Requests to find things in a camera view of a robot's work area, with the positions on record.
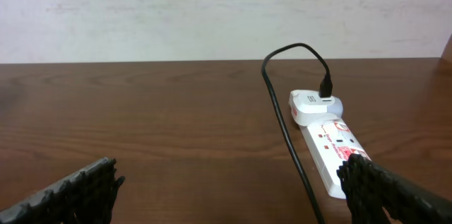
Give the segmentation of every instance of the black cord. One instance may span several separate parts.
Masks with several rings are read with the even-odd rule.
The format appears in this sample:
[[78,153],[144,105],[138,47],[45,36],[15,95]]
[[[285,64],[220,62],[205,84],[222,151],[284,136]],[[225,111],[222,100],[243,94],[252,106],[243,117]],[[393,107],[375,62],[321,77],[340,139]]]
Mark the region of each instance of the black cord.
[[285,50],[291,49],[293,47],[304,47],[304,48],[308,49],[323,64],[323,67],[325,67],[325,70],[326,70],[326,75],[321,84],[320,96],[322,97],[322,90],[324,90],[325,92],[329,91],[329,96],[331,96],[331,89],[333,87],[333,84],[331,84],[330,69],[328,68],[328,65],[326,65],[326,62],[322,59],[322,57],[320,57],[319,54],[317,54],[317,52],[314,49],[312,49],[312,47],[310,47],[309,45],[303,44],[303,43],[296,43],[296,44],[288,45],[286,47],[282,47],[278,50],[275,50],[271,54],[267,55],[267,57],[262,62],[261,73],[262,73],[264,81],[266,82],[268,93],[270,94],[271,102],[273,104],[273,108],[275,109],[276,117],[278,118],[278,122],[280,124],[282,135],[284,136],[285,142],[287,144],[287,148],[289,149],[290,155],[292,156],[292,160],[294,161],[295,167],[297,167],[299,176],[302,178],[304,188],[306,189],[306,192],[308,194],[312,208],[314,210],[314,213],[316,214],[317,223],[325,223],[325,220],[323,219],[323,216],[322,216],[322,212],[320,211],[320,208],[319,208],[319,204],[317,203],[316,196],[314,195],[314,191],[312,190],[308,177],[306,176],[303,166],[302,166],[301,162],[299,161],[297,152],[296,152],[294,146],[292,145],[292,140],[290,139],[289,131],[287,130],[287,127],[285,126],[285,123],[284,123],[283,114],[281,114],[280,106],[278,104],[278,99],[276,98],[275,91],[273,90],[273,86],[271,85],[270,79],[268,78],[267,72],[266,72],[267,63],[271,59],[271,57],[274,57],[276,54],[284,52]]

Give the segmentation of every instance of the power strip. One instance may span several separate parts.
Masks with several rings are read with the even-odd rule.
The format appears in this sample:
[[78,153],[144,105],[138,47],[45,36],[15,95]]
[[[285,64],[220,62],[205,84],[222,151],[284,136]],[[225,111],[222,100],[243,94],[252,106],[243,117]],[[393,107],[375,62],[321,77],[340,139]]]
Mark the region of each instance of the power strip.
[[290,93],[289,104],[328,194],[345,199],[337,175],[339,166],[352,153],[370,158],[340,118],[343,113],[341,101],[333,96],[322,99],[313,90],[294,90]]

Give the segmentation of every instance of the white charger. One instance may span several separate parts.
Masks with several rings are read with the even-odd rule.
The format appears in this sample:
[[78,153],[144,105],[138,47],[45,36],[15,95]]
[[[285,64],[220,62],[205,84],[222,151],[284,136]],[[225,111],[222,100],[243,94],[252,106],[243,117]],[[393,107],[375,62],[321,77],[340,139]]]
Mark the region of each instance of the white charger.
[[337,175],[339,166],[352,153],[369,156],[341,119],[342,102],[333,96],[320,98],[315,90],[293,90],[289,105],[328,194],[345,199]]

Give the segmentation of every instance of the power adapter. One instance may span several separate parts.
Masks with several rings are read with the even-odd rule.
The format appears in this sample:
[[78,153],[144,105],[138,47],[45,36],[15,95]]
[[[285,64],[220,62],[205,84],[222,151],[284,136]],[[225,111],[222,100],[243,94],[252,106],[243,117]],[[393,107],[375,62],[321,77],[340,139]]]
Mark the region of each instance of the power adapter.
[[293,90],[289,105],[328,194],[345,199],[337,175],[339,166],[352,153],[369,156],[341,119],[342,102],[334,96],[320,98],[315,90]]

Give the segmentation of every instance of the brown wooden tabletop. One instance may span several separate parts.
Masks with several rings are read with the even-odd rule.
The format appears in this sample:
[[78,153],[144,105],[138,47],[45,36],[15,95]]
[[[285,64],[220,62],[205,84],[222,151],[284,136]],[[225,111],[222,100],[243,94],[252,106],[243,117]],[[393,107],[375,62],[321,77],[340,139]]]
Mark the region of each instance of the brown wooden tabletop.
[[[333,94],[371,159],[452,199],[452,64],[330,60]],[[0,208],[85,165],[118,160],[113,223],[314,223],[261,61],[0,65]],[[329,197],[287,101],[317,90],[315,60],[268,72],[327,223]]]

